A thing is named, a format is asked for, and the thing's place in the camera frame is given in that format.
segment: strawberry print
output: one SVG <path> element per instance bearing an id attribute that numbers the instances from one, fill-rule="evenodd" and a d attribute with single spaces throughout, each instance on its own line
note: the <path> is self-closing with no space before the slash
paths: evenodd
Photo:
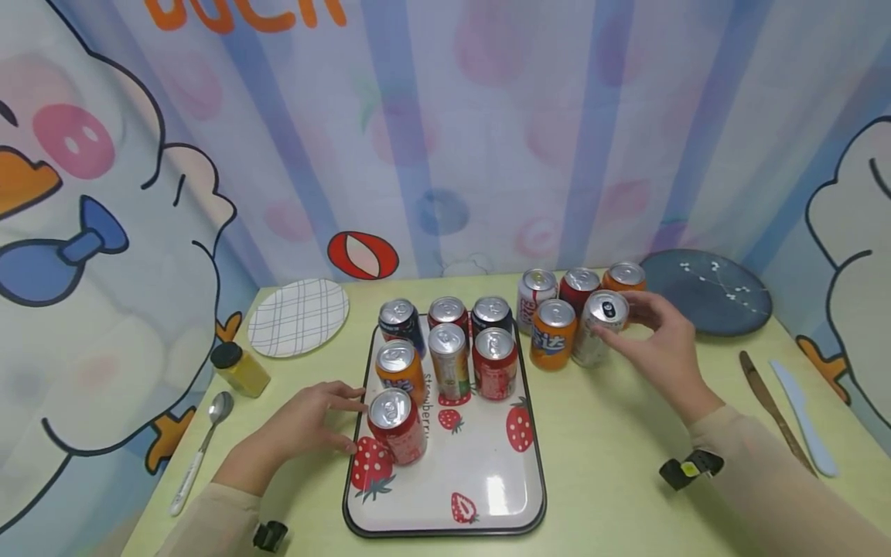
<path id="1" fill-rule="evenodd" d="M 393 473 L 393 457 L 386 447 L 374 438 L 363 437 L 356 443 L 359 450 L 353 457 L 353 470 L 349 473 L 349 481 L 359 490 L 356 497 L 362 497 L 362 503 L 378 500 L 378 495 L 392 491 L 389 483 L 396 474 Z"/>
<path id="2" fill-rule="evenodd" d="M 454 435 L 461 431 L 461 426 L 464 425 L 464 421 L 461 419 L 461 415 L 458 414 L 457 410 L 440 410 L 439 424 L 451 431 L 452 435 Z"/>
<path id="3" fill-rule="evenodd" d="M 459 524 L 473 524 L 479 521 L 477 506 L 460 493 L 452 493 L 452 518 Z"/>
<path id="4" fill-rule="evenodd" d="M 446 407 L 460 406 L 460 405 L 467 404 L 469 401 L 470 401 L 470 391 L 467 391 L 467 394 L 464 395 L 463 397 L 459 398 L 458 400 L 449 400 L 448 398 L 443 397 L 442 395 L 439 395 L 439 405 L 440 406 L 446 406 Z"/>
<path id="5" fill-rule="evenodd" d="M 511 443 L 513 450 L 525 453 L 535 440 L 535 430 L 529 420 L 529 403 L 525 398 L 520 397 L 519 402 L 515 402 L 511 406 L 511 411 L 507 413 L 507 422 L 504 424 L 507 429 L 507 440 Z"/>

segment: spoon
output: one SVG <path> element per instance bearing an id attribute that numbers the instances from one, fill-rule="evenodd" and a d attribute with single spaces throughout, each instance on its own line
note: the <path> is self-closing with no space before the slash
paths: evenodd
<path id="1" fill-rule="evenodd" d="M 201 461 L 204 460 L 204 453 L 208 450 L 210 438 L 213 437 L 217 425 L 225 420 L 226 416 L 232 411 L 233 406 L 235 406 L 235 399 L 225 390 L 216 395 L 210 403 L 210 408 L 208 410 L 208 414 L 210 415 L 210 431 L 208 431 L 208 435 L 204 438 L 204 442 L 201 443 L 201 448 L 198 449 L 198 453 L 196 453 L 195 457 L 192 459 L 192 464 L 189 465 L 189 471 L 185 473 L 185 478 L 183 478 L 183 484 L 176 492 L 176 496 L 173 498 L 173 503 L 170 504 L 170 516 L 177 516 L 182 512 L 185 500 L 189 496 L 189 492 L 192 491 L 192 484 L 195 483 L 195 476 L 198 475 L 198 469 L 201 467 Z"/>

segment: tray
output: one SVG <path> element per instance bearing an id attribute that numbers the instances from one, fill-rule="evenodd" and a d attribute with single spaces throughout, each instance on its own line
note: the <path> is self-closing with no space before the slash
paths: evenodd
<path id="1" fill-rule="evenodd" d="M 421 422 L 428 432 L 427 452 L 416 463 L 393 466 L 392 471 L 386 463 L 377 470 L 377 463 L 372 461 L 370 470 L 376 470 L 380 477 L 362 477 L 356 483 L 366 487 L 374 480 L 373 494 L 367 489 L 362 493 L 352 482 L 357 472 L 361 475 L 368 459 L 384 455 L 380 446 L 375 445 L 365 414 L 359 416 L 354 435 L 354 441 L 360 446 L 359 453 L 347 468 L 343 493 L 343 517 L 355 534 L 361 537 L 508 536 L 525 534 L 541 523 L 547 508 L 547 493 L 541 455 L 535 442 L 535 417 L 523 349 L 516 323 L 513 327 L 519 372 L 514 394 L 507 400 L 495 402 L 474 394 L 460 405 L 441 404 L 433 363 L 429 353 L 424 357 L 428 396 L 420 410 Z M 426 339 L 429 327 L 424 315 L 421 328 Z M 383 390 L 373 365 L 383 342 L 375 327 L 365 366 L 366 403 Z M 472 384 L 472 363 L 470 374 Z M 454 417 L 450 411 L 461 415 L 460 430 L 452 432 L 442 425 L 439 415 L 444 410 L 447 411 L 444 419 Z M 513 442 L 522 451 L 514 448 L 509 436 L 517 436 Z M 530 437 L 532 441 L 527 444 L 523 439 Z M 460 520 L 455 518 L 455 504 L 464 505 L 462 511 L 457 512 Z M 475 516 L 469 517 L 468 509 Z"/>

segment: sleeve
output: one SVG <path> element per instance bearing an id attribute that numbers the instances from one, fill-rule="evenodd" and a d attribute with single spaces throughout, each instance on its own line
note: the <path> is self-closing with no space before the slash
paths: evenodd
<path id="1" fill-rule="evenodd" d="M 257 496 L 208 484 L 176 523 L 157 557 L 251 555 L 259 508 Z"/>
<path id="2" fill-rule="evenodd" d="M 891 539 L 808 472 L 755 418 L 724 406 L 690 427 L 724 459 L 711 481 L 769 555 L 891 555 Z"/>

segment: small yellow jar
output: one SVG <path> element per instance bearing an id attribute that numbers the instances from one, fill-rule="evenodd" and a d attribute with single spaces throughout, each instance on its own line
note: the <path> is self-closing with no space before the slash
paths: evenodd
<path id="1" fill-rule="evenodd" d="M 269 374 L 263 366 L 234 342 L 224 342 L 214 348 L 210 363 L 233 389 L 245 397 L 259 397 L 269 384 Z"/>

